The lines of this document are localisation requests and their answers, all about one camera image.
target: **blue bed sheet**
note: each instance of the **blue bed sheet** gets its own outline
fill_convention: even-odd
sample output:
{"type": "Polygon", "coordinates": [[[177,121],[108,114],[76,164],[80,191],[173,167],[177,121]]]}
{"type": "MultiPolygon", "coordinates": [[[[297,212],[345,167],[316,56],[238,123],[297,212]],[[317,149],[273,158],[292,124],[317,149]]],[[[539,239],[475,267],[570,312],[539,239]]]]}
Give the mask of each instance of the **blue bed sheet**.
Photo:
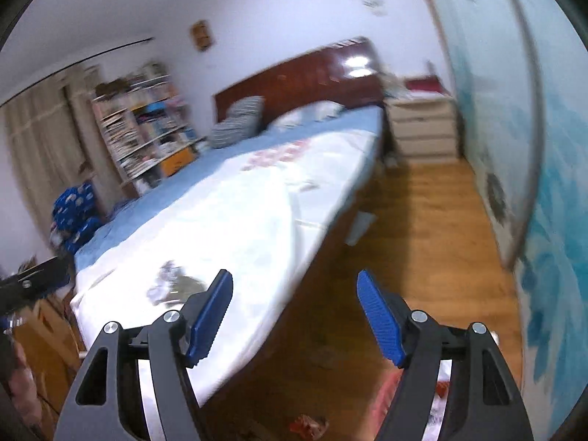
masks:
{"type": "Polygon", "coordinates": [[[207,151],[198,160],[162,181],[158,187],[129,203],[113,221],[98,229],[94,237],[75,254],[77,271],[93,265],[107,250],[126,240],[143,224],[182,197],[192,186],[213,174],[225,160],[326,132],[364,129],[380,135],[381,112],[382,109],[374,105],[345,111],[334,119],[305,122],[283,132],[268,129],[257,137],[233,146],[207,151]]]}

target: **metal bolt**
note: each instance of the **metal bolt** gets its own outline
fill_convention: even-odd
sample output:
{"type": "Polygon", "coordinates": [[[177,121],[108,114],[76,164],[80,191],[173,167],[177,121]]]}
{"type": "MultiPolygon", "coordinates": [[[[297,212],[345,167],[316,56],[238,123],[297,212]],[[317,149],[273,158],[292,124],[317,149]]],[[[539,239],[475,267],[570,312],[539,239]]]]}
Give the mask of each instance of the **metal bolt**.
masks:
{"type": "Polygon", "coordinates": [[[476,322],[472,325],[472,330],[474,330],[477,334],[483,335],[486,333],[486,325],[480,322],[476,322]]]}
{"type": "Polygon", "coordinates": [[[118,323],[116,323],[116,322],[108,322],[104,326],[104,331],[106,333],[114,333],[117,330],[118,330],[118,323]]]}
{"type": "Polygon", "coordinates": [[[170,310],[164,315],[164,320],[168,323],[175,322],[178,318],[180,318],[180,312],[177,310],[170,310]]]}
{"type": "Polygon", "coordinates": [[[421,312],[420,310],[415,310],[414,312],[412,312],[410,316],[414,321],[418,323],[424,323],[429,319],[429,317],[427,317],[427,314],[425,312],[421,312]]]}

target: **beige curtain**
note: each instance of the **beige curtain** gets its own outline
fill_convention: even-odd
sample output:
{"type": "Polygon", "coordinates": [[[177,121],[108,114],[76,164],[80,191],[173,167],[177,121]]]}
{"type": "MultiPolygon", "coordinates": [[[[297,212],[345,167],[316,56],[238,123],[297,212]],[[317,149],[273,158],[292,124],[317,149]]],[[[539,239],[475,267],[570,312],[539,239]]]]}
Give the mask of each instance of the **beige curtain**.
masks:
{"type": "Polygon", "coordinates": [[[15,175],[29,212],[45,237],[55,199],[85,178],[80,168],[86,158],[62,87],[62,75],[53,75],[4,105],[15,175]]]}
{"type": "Polygon", "coordinates": [[[80,64],[64,73],[64,84],[69,88],[73,115],[92,166],[92,185],[102,209],[109,213],[117,202],[123,200],[124,195],[120,188],[121,178],[102,140],[90,102],[89,91],[98,84],[99,74],[95,70],[87,72],[80,64]]]}

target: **white blanket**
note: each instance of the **white blanket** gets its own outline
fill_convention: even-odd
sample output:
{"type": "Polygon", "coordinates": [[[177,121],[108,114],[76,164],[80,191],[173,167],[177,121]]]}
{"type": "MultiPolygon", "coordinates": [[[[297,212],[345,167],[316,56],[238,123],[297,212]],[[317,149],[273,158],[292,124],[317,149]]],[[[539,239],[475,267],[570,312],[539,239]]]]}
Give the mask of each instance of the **white blanket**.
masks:
{"type": "MultiPolygon", "coordinates": [[[[146,296],[168,260],[206,284],[226,269],[233,274],[232,301],[209,356],[189,370],[196,398],[205,403],[267,338],[373,140],[362,130],[327,133],[308,140],[294,159],[278,157],[266,167],[252,167],[254,154],[228,160],[78,273],[72,307],[86,345],[108,321],[124,328],[148,325],[169,309],[152,306],[146,296]]],[[[162,439],[148,363],[139,368],[149,431],[162,439]]]]}

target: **blue rubber tip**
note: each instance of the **blue rubber tip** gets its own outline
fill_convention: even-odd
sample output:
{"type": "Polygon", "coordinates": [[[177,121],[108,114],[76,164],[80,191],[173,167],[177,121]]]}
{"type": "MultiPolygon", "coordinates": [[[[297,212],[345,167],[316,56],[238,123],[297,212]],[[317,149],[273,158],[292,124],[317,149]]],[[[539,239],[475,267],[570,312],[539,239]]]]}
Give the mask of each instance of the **blue rubber tip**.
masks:
{"type": "Polygon", "coordinates": [[[194,366],[206,358],[211,351],[212,342],[215,340],[233,297],[233,276],[229,272],[224,272],[218,283],[215,284],[215,282],[211,286],[212,293],[207,304],[202,308],[190,332],[190,345],[186,351],[186,358],[194,366]]]}
{"type": "Polygon", "coordinates": [[[365,270],[358,275],[358,298],[382,355],[400,366],[406,358],[402,347],[401,327],[392,315],[380,288],[365,270]]]}

